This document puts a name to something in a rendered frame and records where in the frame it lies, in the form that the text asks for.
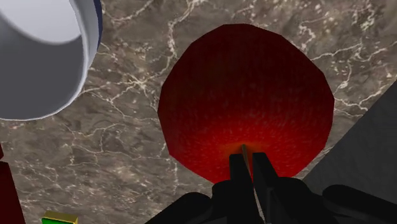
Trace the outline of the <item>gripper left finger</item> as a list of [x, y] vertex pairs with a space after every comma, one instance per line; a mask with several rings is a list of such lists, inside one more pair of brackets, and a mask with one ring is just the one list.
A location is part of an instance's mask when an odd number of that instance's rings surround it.
[[212, 197], [190, 192], [145, 224], [264, 224], [241, 154], [229, 156], [230, 179], [212, 186]]

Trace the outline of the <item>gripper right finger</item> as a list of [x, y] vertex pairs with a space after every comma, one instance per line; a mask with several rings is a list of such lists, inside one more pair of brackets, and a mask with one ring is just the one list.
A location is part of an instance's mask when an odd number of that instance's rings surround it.
[[254, 153], [252, 161], [268, 224], [397, 224], [397, 204], [346, 185], [318, 195], [300, 179], [279, 177], [265, 153]]

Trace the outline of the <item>red apple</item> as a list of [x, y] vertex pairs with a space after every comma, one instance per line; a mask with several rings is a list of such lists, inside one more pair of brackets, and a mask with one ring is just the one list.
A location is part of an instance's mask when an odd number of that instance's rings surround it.
[[170, 156], [212, 183], [228, 179], [229, 157], [242, 147], [292, 177], [324, 149], [334, 102], [323, 72], [286, 38], [225, 24], [175, 63], [158, 117]]

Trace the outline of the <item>green and yellow block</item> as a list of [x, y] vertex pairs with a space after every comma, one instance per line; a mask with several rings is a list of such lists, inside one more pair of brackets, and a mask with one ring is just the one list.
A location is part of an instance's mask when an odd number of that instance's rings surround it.
[[78, 224], [78, 217], [73, 214], [46, 211], [41, 222], [42, 224]]

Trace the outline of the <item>dark red box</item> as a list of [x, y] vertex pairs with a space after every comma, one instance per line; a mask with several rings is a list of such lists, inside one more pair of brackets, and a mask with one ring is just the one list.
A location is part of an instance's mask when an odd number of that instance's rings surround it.
[[26, 224], [10, 166], [1, 161], [3, 157], [0, 144], [0, 224]]

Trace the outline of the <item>white bowl with blue outside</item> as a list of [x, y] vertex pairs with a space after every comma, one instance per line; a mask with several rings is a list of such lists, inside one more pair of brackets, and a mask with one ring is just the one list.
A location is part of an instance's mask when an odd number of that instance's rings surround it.
[[37, 120], [70, 105], [102, 30], [101, 0], [0, 0], [0, 120]]

